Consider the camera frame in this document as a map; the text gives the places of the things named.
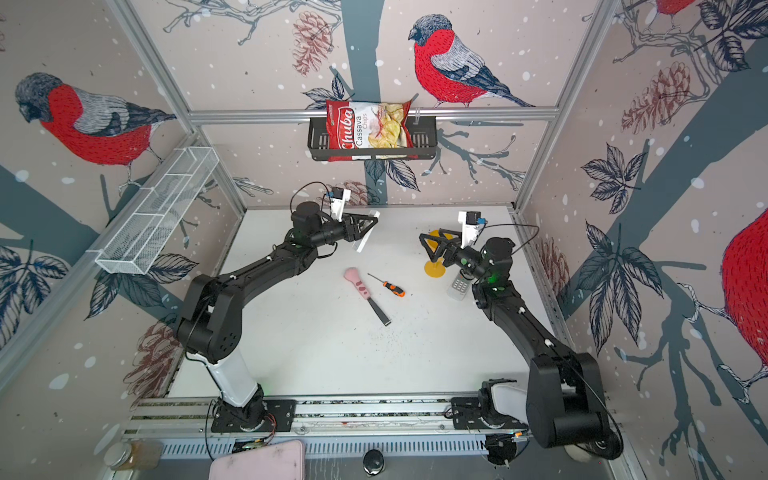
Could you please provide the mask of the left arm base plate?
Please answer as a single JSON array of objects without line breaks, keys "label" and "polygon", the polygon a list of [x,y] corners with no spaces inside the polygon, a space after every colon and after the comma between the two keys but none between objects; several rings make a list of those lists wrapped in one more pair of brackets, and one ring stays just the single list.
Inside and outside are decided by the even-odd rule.
[{"label": "left arm base plate", "polygon": [[284,433],[292,428],[297,402],[292,399],[255,399],[245,407],[218,400],[212,413],[212,433]]}]

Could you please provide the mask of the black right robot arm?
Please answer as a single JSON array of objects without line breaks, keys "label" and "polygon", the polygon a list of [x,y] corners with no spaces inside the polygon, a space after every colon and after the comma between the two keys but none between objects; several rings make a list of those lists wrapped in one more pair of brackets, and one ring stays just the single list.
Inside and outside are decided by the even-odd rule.
[{"label": "black right robot arm", "polygon": [[526,386],[506,379],[482,384],[482,421],[490,428],[523,424],[543,448],[574,445],[605,460],[619,458],[624,441],[605,404],[597,361],[560,342],[530,311],[510,278],[514,242],[492,237],[476,250],[453,231],[422,234],[419,241],[431,261],[456,265],[472,280],[476,306],[528,364]]}]

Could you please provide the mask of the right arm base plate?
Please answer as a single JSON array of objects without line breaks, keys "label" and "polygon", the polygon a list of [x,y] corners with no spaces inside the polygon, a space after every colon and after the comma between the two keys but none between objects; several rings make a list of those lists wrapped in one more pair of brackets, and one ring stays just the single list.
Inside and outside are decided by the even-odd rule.
[{"label": "right arm base plate", "polygon": [[527,424],[514,417],[484,417],[481,401],[477,396],[452,397],[443,416],[452,422],[455,430],[528,430]]}]

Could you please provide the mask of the orange black screwdriver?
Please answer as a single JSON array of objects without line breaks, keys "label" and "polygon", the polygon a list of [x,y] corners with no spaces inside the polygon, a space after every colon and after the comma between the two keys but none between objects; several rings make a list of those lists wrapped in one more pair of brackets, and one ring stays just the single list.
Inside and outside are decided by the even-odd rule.
[{"label": "orange black screwdriver", "polygon": [[396,295],[396,296],[398,296],[400,298],[403,298],[405,296],[406,292],[401,287],[399,287],[399,286],[397,286],[397,285],[395,285],[395,284],[393,284],[393,283],[391,283],[389,281],[382,280],[379,277],[374,276],[371,273],[368,273],[368,276],[370,276],[371,278],[375,279],[377,282],[381,283],[384,288],[386,288],[388,291],[392,292],[394,295]]}]

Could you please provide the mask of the white remote control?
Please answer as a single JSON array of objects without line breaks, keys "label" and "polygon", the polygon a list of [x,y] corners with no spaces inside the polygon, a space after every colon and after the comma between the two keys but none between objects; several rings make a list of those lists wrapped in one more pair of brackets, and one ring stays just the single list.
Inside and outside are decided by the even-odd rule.
[{"label": "white remote control", "polygon": [[369,238],[370,238],[370,236],[371,236],[371,234],[373,232],[373,229],[375,228],[375,226],[378,223],[378,219],[380,217],[380,211],[379,210],[371,210],[369,212],[369,215],[371,217],[373,217],[373,220],[370,220],[367,224],[364,225],[364,228],[363,228],[364,235],[362,236],[361,239],[357,240],[354,243],[354,248],[355,248],[355,251],[357,253],[361,253],[363,251],[363,249],[365,248],[366,243],[368,242],[368,240],[369,240]]}]

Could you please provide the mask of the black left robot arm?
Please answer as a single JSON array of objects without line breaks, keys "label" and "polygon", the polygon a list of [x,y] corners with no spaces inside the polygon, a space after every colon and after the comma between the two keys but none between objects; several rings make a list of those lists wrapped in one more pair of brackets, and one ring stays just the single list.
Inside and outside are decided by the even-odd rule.
[{"label": "black left robot arm", "polygon": [[263,388],[238,349],[244,307],[271,287],[308,270],[321,257],[321,246],[366,239],[379,218],[327,214],[318,203],[308,201],[291,212],[291,221],[283,242],[265,257],[230,273],[195,277],[175,323],[175,337],[185,356],[205,366],[219,391],[215,432],[256,431],[270,415]]}]

